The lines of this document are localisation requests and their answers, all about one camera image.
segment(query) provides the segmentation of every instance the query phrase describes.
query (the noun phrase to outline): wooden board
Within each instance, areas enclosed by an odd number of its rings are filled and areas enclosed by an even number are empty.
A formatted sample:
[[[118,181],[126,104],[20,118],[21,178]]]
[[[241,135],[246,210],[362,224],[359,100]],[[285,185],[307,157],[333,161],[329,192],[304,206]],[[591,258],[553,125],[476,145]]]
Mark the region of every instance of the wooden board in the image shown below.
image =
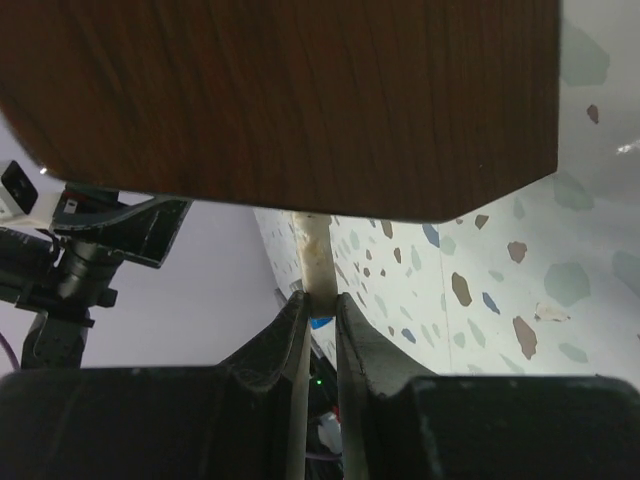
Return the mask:
[[[439,221],[556,168],[558,0],[0,8],[0,106],[62,179]]]

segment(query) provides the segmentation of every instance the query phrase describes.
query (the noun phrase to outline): white camera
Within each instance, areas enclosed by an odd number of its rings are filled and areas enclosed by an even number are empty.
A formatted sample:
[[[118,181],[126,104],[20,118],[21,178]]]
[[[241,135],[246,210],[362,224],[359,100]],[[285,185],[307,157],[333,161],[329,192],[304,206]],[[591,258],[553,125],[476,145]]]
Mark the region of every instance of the white camera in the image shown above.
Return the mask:
[[[29,215],[38,191],[18,162],[0,162],[0,184],[0,222]]]

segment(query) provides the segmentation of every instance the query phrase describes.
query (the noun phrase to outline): speckled tabletop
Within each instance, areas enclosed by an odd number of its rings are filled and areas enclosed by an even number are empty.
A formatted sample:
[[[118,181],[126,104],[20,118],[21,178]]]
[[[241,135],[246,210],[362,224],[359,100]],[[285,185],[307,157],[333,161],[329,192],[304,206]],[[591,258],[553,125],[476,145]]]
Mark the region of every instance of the speckled tabletop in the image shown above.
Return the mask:
[[[636,0],[564,2],[556,175],[440,225],[333,217],[340,290],[417,361],[640,387],[639,24]],[[290,215],[256,218],[288,291]],[[333,335],[314,332],[335,362]]]

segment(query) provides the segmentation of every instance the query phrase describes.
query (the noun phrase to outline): blue object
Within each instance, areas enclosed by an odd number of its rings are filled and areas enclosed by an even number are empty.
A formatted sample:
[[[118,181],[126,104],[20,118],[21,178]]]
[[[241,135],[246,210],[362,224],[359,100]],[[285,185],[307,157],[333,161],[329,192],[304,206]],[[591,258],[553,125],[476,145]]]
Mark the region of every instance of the blue object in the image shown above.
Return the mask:
[[[311,319],[311,330],[317,330],[320,327],[324,327],[331,320],[333,320],[333,317],[312,318]]]

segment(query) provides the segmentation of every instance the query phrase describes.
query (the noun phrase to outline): gray wall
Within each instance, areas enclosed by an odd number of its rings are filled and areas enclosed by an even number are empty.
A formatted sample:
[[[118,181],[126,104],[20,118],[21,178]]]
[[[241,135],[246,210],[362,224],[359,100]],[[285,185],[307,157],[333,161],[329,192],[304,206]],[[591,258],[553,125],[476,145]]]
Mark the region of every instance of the gray wall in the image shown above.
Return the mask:
[[[4,128],[0,159],[17,160],[41,191],[61,189],[39,174]],[[164,266],[125,264],[112,287],[119,291],[116,306],[92,309],[96,325],[83,366],[217,363],[278,310],[273,273],[247,207],[194,203]],[[33,316],[0,302],[0,332],[18,356]],[[0,375],[9,371],[0,351]]]

